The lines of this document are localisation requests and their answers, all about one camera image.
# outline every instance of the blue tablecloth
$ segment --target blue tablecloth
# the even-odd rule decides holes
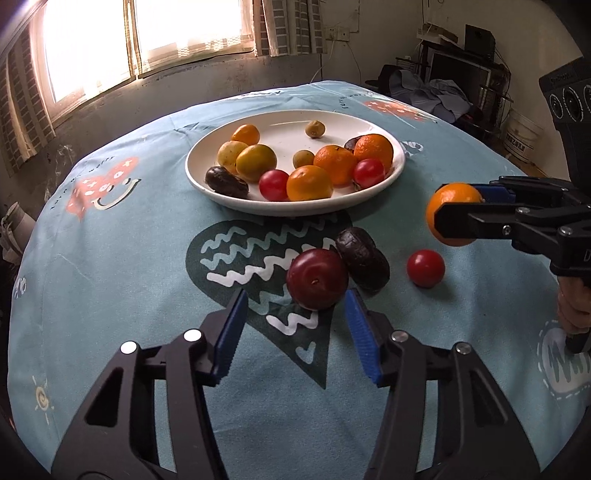
[[[402,176],[351,210],[305,219],[249,216],[191,187],[184,159],[220,125],[259,112],[321,109],[358,116],[407,150]],[[228,271],[265,265],[287,249],[321,247],[348,225],[365,228],[391,265],[368,298],[425,344],[470,342],[511,401],[542,465],[570,437],[588,400],[588,355],[564,354],[556,280],[543,258],[504,241],[438,243],[425,206],[445,182],[520,174],[504,158],[435,117],[340,82],[255,92],[163,117],[78,162],[41,213],[15,285],[9,394],[19,435],[49,468],[70,420],[119,345],[167,343],[224,305]],[[441,252],[444,281],[414,287],[407,258]],[[285,270],[271,265],[245,288],[249,319],[229,376],[207,389],[230,478],[360,479],[387,392],[365,378],[343,303],[319,318],[294,307]],[[172,467],[165,390],[157,385],[163,466]],[[433,451],[436,392],[428,389],[421,466]]]

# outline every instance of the white plate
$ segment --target white plate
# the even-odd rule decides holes
[[[319,120],[326,126],[326,133],[318,139],[306,135],[306,124]],[[258,185],[249,184],[248,199],[227,197],[211,190],[205,183],[205,173],[216,165],[217,151],[224,142],[230,140],[236,129],[244,124],[255,125],[261,133],[259,143],[273,149],[277,155],[277,168],[291,173],[294,170],[292,158],[298,150],[314,153],[325,145],[344,146],[347,140],[366,134],[381,134],[394,147],[394,162],[386,179],[365,190],[356,192],[353,186],[335,189],[329,199],[308,200],[306,202],[267,202],[261,195]],[[260,113],[236,120],[207,134],[197,142],[185,160],[185,172],[191,184],[214,202],[228,208],[255,215],[296,217],[319,215],[352,207],[381,192],[396,180],[404,168],[404,150],[398,141],[383,128],[370,122],[343,113],[317,110],[285,110]]]

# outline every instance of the white bucket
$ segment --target white bucket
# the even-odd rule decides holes
[[[544,129],[511,109],[503,141],[505,148],[520,160],[532,163],[535,143]]]

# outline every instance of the blue gripper pad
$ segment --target blue gripper pad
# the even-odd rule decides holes
[[[230,301],[229,308],[231,308],[231,311],[228,312],[228,319],[215,346],[214,358],[216,362],[212,376],[216,383],[219,383],[222,378],[228,375],[236,347],[246,323],[246,314],[248,313],[248,296],[246,292],[242,290],[234,302]]]
[[[503,185],[471,184],[488,203],[515,203],[515,195]]]
[[[353,290],[347,290],[345,295],[345,313],[363,371],[374,384],[378,385],[382,379],[379,346],[369,328],[364,306],[358,302]]]

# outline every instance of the heart pattern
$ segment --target heart pattern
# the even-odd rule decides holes
[[[94,205],[98,210],[105,210],[119,203],[121,200],[123,200],[123,198],[130,194],[131,190],[133,190],[139,181],[138,179],[131,181],[131,179],[128,178],[128,175],[136,167],[138,161],[138,157],[129,157],[110,169],[107,175],[89,177],[77,181],[74,184],[74,189],[72,190],[70,200],[68,200],[66,211],[77,215],[78,218],[82,220],[86,211],[92,205]],[[116,201],[111,202],[110,205],[101,205],[100,199],[106,196],[116,185],[122,182],[125,185],[129,184],[126,192]]]
[[[291,261],[310,248],[334,248],[351,226],[346,212],[306,218],[226,220],[201,231],[186,255],[193,284],[220,305],[236,288],[248,295],[247,323],[284,352],[319,386],[326,370],[333,309],[311,312],[292,302],[285,284]]]

